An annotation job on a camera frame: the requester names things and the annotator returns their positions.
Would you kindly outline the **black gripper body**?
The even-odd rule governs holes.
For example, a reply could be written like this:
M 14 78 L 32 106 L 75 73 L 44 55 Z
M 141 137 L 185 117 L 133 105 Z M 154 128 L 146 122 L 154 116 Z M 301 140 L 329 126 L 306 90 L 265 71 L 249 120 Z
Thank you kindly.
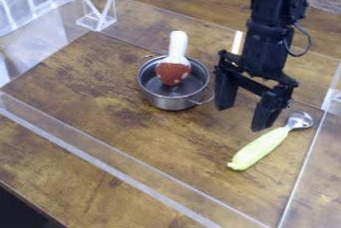
M 218 52 L 218 64 L 214 67 L 214 70 L 217 67 L 231 72 L 234 74 L 237 85 L 258 96 L 261 96 L 265 91 L 270 90 L 270 87 L 262 85 L 254 78 L 260 78 L 265 81 L 274 81 L 277 85 L 284 85 L 292 89 L 298 87 L 298 82 L 284 72 L 265 72 L 242 66 L 241 57 L 229 53 L 226 50 Z

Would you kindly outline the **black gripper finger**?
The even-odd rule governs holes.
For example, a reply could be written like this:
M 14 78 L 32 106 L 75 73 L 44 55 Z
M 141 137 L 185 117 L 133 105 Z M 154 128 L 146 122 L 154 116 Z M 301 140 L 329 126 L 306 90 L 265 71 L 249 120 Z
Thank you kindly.
M 273 126 L 282 110 L 292 105 L 292 93 L 293 89 L 284 85 L 277 85 L 262 93 L 252 120 L 253 131 L 261 131 Z
M 234 105 L 238 85 L 234 74 L 221 67 L 214 71 L 214 104 L 219 111 L 230 109 Z

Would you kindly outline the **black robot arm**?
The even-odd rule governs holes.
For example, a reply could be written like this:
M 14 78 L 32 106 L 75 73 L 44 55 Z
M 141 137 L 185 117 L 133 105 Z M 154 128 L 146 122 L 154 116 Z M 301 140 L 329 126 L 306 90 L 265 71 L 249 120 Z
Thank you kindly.
M 218 52 L 215 107 L 221 111 L 233 107 L 238 89 L 261 96 L 252 120 L 254 131 L 272 127 L 292 103 L 298 82 L 284 73 L 284 67 L 286 58 L 296 55 L 290 45 L 306 7 L 308 0 L 252 0 L 242 53 Z

